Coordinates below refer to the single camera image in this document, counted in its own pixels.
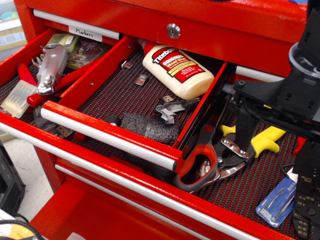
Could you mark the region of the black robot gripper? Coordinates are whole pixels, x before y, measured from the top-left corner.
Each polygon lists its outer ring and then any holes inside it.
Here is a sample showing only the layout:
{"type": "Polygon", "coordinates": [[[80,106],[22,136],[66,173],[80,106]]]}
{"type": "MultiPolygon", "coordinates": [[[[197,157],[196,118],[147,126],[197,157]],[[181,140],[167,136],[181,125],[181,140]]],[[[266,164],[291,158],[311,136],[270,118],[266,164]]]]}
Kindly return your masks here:
{"type": "Polygon", "coordinates": [[[304,137],[293,172],[296,190],[320,192],[320,46],[296,43],[288,55],[291,71],[276,82],[239,80],[229,106],[237,112],[235,143],[246,151],[258,119],[304,137]]]}

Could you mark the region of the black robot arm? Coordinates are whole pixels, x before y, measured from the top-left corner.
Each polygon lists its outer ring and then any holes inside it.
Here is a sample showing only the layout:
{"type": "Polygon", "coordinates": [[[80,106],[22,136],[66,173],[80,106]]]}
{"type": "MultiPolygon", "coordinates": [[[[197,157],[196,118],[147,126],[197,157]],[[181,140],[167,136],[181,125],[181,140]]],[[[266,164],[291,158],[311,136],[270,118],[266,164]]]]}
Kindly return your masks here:
{"type": "Polygon", "coordinates": [[[296,191],[320,193],[320,2],[307,4],[307,22],[299,42],[289,50],[289,75],[276,82],[240,80],[230,106],[237,113],[236,135],[245,146],[258,120],[306,139],[296,157],[296,191]]]}

